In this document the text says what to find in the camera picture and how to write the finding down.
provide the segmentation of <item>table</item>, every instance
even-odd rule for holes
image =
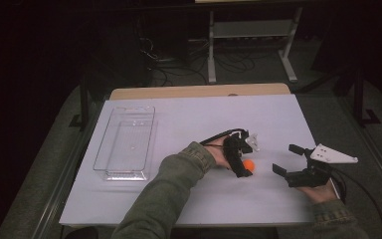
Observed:
[[[261,151],[243,157],[255,162],[254,175],[237,178],[229,170],[210,170],[192,189],[177,226],[278,226],[312,221],[305,196],[272,172],[273,163],[288,171],[306,167],[304,157],[287,151],[289,144],[315,147],[297,100],[284,84],[252,84],[115,90],[100,113],[61,224],[115,226],[148,183],[104,181],[93,171],[110,112],[120,106],[155,107],[150,179],[165,156],[193,140],[236,127],[259,135]]]

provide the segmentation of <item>sleeve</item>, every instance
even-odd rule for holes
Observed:
[[[111,238],[169,238],[190,189],[214,165],[212,154],[197,142],[164,158]]]
[[[314,238],[321,239],[368,239],[356,218],[341,200],[327,201],[312,206],[315,223]]]

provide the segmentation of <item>hand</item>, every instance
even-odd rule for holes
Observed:
[[[225,155],[223,154],[223,140],[228,137],[228,135],[219,137],[209,143],[207,143],[204,147],[213,155],[216,160],[216,164],[219,166],[224,166],[226,168],[231,168],[228,160],[226,160]]]
[[[330,179],[325,185],[322,186],[298,187],[297,189],[305,193],[313,203],[320,203],[338,199]]]

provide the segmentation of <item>person's right arm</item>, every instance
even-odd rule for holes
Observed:
[[[357,223],[355,216],[338,199],[331,181],[318,187],[300,187],[313,202],[315,223],[314,238],[321,239],[368,239],[367,233]]]

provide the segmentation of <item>black device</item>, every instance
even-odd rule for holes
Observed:
[[[290,144],[289,151],[306,157],[306,169],[303,171],[287,172],[286,169],[273,164],[273,172],[284,177],[289,187],[316,187],[327,183],[331,177],[332,167],[322,161],[311,158],[314,149],[302,148]]]
[[[223,146],[209,144],[209,142],[226,135],[228,137],[224,139]],[[235,172],[237,177],[248,177],[253,175],[245,168],[241,161],[241,156],[244,153],[253,152],[253,149],[256,151],[259,150],[256,134],[250,135],[247,130],[241,128],[230,129],[209,137],[206,140],[201,141],[200,144],[206,146],[221,146],[226,160],[228,160],[232,171]]]

